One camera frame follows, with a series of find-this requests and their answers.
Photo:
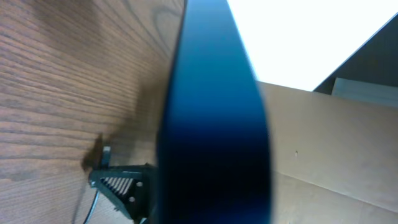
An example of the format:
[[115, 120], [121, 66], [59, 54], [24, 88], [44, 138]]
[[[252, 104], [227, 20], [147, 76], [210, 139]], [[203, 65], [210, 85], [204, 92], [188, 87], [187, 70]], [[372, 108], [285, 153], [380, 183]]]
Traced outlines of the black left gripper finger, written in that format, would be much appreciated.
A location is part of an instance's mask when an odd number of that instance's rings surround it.
[[150, 164], [92, 170], [89, 184], [134, 223], [150, 223], [156, 208], [156, 171]]

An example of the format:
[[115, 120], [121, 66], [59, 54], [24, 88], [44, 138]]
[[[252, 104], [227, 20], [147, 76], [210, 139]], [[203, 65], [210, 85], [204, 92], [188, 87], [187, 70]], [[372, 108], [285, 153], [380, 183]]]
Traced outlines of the blue Galaxy smartphone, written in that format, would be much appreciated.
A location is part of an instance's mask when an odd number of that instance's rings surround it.
[[271, 147], [226, 1], [187, 1], [157, 141], [160, 223], [271, 222]]

